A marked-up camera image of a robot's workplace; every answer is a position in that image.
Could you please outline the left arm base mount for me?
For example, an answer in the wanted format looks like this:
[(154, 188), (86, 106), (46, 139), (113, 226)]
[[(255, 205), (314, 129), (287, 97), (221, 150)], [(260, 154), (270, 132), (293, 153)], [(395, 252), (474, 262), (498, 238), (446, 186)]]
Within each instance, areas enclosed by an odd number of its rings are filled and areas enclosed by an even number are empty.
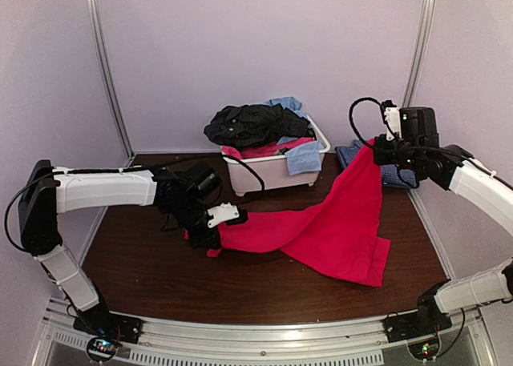
[(138, 344), (142, 326), (139, 318), (113, 313), (100, 317), (80, 314), (73, 323), (75, 330), (128, 344)]

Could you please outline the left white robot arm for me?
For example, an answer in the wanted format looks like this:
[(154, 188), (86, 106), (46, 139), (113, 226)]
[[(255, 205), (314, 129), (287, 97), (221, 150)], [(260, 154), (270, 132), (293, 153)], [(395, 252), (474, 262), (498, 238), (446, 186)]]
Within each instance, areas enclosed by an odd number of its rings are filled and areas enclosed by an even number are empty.
[(83, 325), (98, 337), (115, 330), (100, 290), (65, 246), (58, 216), (94, 207), (156, 207), (171, 216), (194, 248), (220, 248), (219, 225), (239, 217), (230, 203), (209, 206), (204, 200), (220, 187), (207, 164), (172, 171), (163, 164), (119, 169), (68, 169), (40, 160), (25, 187), (11, 199), (3, 227), (9, 227), (11, 208), (18, 206), (20, 241), (13, 247), (31, 255), (67, 296)]

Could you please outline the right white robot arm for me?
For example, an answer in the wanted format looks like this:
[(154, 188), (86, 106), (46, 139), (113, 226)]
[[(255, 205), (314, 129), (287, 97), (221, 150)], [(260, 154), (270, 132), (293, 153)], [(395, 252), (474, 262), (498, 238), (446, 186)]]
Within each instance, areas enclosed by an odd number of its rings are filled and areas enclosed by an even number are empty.
[[(434, 110), (381, 105), (386, 133), (374, 140), (374, 162), (411, 170), (417, 182), (429, 179), (445, 191), (471, 202), (506, 232), (512, 231), (512, 187), (458, 145), (440, 147)], [(449, 313), (512, 301), (512, 261), (460, 280), (437, 284), (418, 299), (410, 326), (422, 336)]]

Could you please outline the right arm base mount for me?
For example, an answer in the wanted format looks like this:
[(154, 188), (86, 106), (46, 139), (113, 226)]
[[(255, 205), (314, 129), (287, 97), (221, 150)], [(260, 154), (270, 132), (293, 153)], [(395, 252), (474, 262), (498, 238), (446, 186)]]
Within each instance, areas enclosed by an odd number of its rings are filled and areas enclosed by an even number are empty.
[(395, 343), (423, 336), (434, 336), (442, 330), (451, 328), (452, 321), (447, 315), (432, 319), (419, 311), (402, 314), (391, 312), (382, 321), (382, 326), (388, 342)]

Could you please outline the red t-shirt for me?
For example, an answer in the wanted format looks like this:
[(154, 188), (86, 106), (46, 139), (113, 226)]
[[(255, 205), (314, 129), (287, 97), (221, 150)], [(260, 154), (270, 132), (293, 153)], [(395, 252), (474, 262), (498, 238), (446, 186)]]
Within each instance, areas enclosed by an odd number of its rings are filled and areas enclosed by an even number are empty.
[(225, 250), (282, 251), (324, 276), (379, 288), (391, 242), (378, 235), (381, 168), (363, 147), (333, 181), (324, 201), (303, 211), (251, 212), (248, 221), (219, 226)]

